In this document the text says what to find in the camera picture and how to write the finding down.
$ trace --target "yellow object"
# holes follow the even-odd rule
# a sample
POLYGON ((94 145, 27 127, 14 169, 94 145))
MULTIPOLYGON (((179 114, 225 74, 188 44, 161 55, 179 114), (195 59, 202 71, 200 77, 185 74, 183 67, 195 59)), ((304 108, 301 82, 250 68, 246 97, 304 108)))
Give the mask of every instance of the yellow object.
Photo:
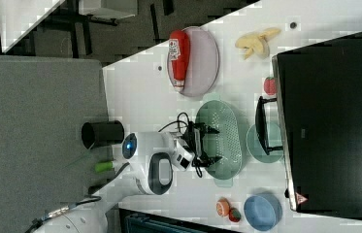
POLYGON ((261 58, 266 58, 269 56, 269 46, 267 42, 278 34, 280 34, 280 29, 276 27, 267 28, 261 33, 251 32, 240 37, 238 41, 236 41, 235 47, 247 50, 244 59, 247 59, 254 53, 261 58))

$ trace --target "warning label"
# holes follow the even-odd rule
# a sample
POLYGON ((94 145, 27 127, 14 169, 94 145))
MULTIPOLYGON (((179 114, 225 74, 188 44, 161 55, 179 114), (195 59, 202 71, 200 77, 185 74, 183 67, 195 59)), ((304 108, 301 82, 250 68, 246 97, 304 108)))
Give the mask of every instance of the warning label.
POLYGON ((296 202, 298 203, 298 205, 301 205, 302 203, 308 201, 308 198, 302 196, 301 194, 297 192, 295 194, 296 194, 296 202))

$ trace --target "gray carpet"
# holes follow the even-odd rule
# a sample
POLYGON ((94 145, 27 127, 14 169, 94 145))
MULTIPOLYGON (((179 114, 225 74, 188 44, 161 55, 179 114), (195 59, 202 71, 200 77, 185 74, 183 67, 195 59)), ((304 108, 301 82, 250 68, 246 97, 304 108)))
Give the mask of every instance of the gray carpet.
MULTIPOLYGON (((139 0, 138 15, 120 19, 117 26, 89 24, 92 54, 84 54, 82 25, 77 23, 79 58, 97 59, 106 66, 167 40, 173 30, 200 26, 253 2, 256 0, 174 0, 173 12, 164 16, 162 0, 139 0), (157 38, 152 23, 151 5, 156 12, 157 38)), ((36 56, 72 57, 70 33, 39 28, 31 33, 34 36, 36 56)), ((23 48, 28 44, 27 40, 29 39, 25 38, 18 43, 9 54, 28 55, 23 48)))

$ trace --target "black cup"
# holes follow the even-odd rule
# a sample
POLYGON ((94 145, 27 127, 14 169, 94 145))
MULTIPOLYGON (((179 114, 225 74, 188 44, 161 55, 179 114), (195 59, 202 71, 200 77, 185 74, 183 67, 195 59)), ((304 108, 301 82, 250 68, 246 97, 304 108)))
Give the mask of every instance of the black cup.
POLYGON ((92 145, 93 148, 100 148, 121 144, 123 136, 123 125, 117 120, 96 123, 87 122, 82 127, 82 141, 87 149, 92 145))

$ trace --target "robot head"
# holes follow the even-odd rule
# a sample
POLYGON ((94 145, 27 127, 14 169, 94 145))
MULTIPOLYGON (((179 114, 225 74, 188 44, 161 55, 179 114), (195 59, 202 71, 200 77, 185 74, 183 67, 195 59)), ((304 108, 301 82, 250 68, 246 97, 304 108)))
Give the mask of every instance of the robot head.
POLYGON ((145 194, 161 195, 172 184, 171 155, 174 143, 165 133, 132 133, 122 145, 123 157, 136 172, 139 188, 145 194))

